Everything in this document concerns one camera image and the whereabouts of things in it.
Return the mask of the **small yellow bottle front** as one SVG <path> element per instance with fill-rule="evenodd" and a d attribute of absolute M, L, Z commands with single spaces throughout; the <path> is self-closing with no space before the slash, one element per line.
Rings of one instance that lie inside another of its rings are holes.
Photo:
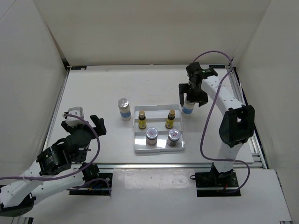
<path fill-rule="evenodd" d="M 165 127 L 168 128 L 168 129 L 172 129 L 173 125 L 174 125 L 174 119 L 175 119 L 175 111 L 174 110 L 170 110 L 169 114 L 167 116 Z"/>

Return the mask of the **small yellow bottle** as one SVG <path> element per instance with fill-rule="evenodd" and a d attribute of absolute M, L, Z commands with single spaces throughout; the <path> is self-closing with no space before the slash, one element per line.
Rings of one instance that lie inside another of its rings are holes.
<path fill-rule="evenodd" d="M 146 116 L 145 116 L 145 111 L 144 110 L 139 111 L 138 127 L 140 129 L 145 129 L 146 128 Z"/>
<path fill-rule="evenodd" d="M 169 114 L 167 116 L 165 127 L 168 128 L 168 129 L 172 129 L 173 125 L 174 125 L 174 119 L 175 119 L 175 111 L 174 110 L 170 110 Z"/>

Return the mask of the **spice jar white lid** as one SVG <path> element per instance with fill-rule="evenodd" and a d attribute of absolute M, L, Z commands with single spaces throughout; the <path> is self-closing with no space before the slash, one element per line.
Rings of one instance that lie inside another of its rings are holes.
<path fill-rule="evenodd" d="M 146 131 L 146 143 L 148 145 L 155 145 L 157 143 L 158 130 L 154 127 L 150 127 Z"/>
<path fill-rule="evenodd" d="M 171 129 L 169 132 L 168 132 L 168 139 L 167 139 L 167 144 L 170 146 L 170 147 L 174 147 L 177 145 L 179 139 L 181 137 L 181 133 L 179 130 L 177 129 Z"/>

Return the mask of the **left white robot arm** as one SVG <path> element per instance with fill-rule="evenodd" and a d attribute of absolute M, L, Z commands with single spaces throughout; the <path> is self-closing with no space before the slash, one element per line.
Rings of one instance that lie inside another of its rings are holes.
<path fill-rule="evenodd" d="M 90 116 L 95 126 L 78 115 L 65 113 L 61 123 L 68 136 L 57 140 L 42 151 L 33 164 L 20 176 L 11 176 L 12 183 L 0 187 L 0 215 L 18 217 L 31 211 L 45 198 L 64 190 L 76 191 L 92 188 L 98 182 L 108 181 L 100 177 L 93 161 L 86 163 L 92 140 L 106 135 L 103 118 Z"/>

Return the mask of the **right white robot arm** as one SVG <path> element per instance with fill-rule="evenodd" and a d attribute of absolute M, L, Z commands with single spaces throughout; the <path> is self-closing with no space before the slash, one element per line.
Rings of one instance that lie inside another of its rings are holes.
<path fill-rule="evenodd" d="M 187 104 L 203 106 L 209 99 L 218 107 L 223 118 L 219 128 L 221 147 L 212 159 L 210 182 L 223 185 L 233 173 L 233 163 L 241 146 L 254 133 L 255 109 L 237 100 L 222 84 L 213 68 L 203 69 L 198 62 L 186 67 L 189 78 L 186 84 L 179 84 L 179 101 L 182 110 Z"/>

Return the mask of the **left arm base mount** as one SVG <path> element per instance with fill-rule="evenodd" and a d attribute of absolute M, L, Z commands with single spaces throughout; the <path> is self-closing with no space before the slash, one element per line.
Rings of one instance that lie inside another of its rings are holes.
<path fill-rule="evenodd" d="M 84 183 L 69 190 L 72 196 L 110 196 L 112 193 L 113 173 L 102 172 L 96 164 L 82 170 Z"/>

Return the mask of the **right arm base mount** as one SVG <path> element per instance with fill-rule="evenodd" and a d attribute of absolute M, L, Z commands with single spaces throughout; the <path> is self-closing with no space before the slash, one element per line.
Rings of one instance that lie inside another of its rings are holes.
<path fill-rule="evenodd" d="M 241 196 L 236 177 L 233 173 L 224 180 L 215 181 L 209 172 L 197 172 L 190 176 L 195 181 L 197 197 L 238 197 Z"/>

